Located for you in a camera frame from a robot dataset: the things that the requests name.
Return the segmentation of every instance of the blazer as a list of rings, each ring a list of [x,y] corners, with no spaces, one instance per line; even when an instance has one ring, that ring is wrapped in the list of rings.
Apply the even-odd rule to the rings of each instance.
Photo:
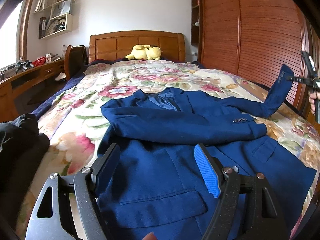
[[[289,235],[316,171],[267,136],[265,124],[251,117],[267,118],[279,108],[292,86],[288,75],[293,73],[283,65],[264,103],[166,88],[156,94],[138,90],[104,104],[101,111],[110,127],[98,156],[110,143],[121,148],[113,178],[98,198],[114,238],[141,240],[154,231],[159,240],[201,239],[218,200],[208,192],[194,159],[198,143],[223,166],[237,167],[239,174],[266,176]],[[229,239],[237,236],[244,209],[241,194]]]

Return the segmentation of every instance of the hand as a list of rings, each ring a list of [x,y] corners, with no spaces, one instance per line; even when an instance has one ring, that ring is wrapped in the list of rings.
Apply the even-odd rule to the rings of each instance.
[[[310,107],[311,107],[311,113],[315,114],[316,107],[315,107],[315,99],[320,100],[320,92],[313,92],[309,96],[309,102],[310,102]]]
[[[156,238],[156,236],[153,233],[154,232],[147,234],[142,240],[158,240],[158,238]]]

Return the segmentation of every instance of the bedspread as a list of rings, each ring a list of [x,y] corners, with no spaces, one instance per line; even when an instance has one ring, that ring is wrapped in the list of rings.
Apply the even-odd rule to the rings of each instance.
[[[49,174],[74,174],[97,158],[98,146],[109,126],[100,107],[112,98],[127,97],[139,89],[145,93],[157,93],[166,87],[202,90],[219,98],[234,96],[253,101],[264,101],[268,93],[238,76],[220,70],[200,69],[192,63],[132,60],[90,66],[85,71],[85,77],[76,86],[62,92],[53,101],[49,111],[39,119],[39,130],[50,138],[51,145],[21,207],[16,232],[22,239],[36,198]],[[319,175],[319,135],[310,123],[285,104],[268,119],[254,118],[257,123],[267,126],[267,134],[271,138],[306,166],[317,170],[301,220]],[[70,198],[75,210],[74,197]],[[76,212],[74,219],[76,224],[80,223]],[[79,236],[85,239],[81,231]]]

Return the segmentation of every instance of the human thumb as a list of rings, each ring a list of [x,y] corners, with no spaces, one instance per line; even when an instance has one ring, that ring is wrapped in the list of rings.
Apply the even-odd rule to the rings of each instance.
[[[147,234],[142,240],[158,240],[158,238],[156,238],[156,236],[153,233],[154,232]]]

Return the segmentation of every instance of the window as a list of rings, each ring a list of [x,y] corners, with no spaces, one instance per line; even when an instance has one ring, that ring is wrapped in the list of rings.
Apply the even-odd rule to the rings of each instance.
[[[22,3],[18,4],[0,29],[0,69],[17,62],[16,41]]]

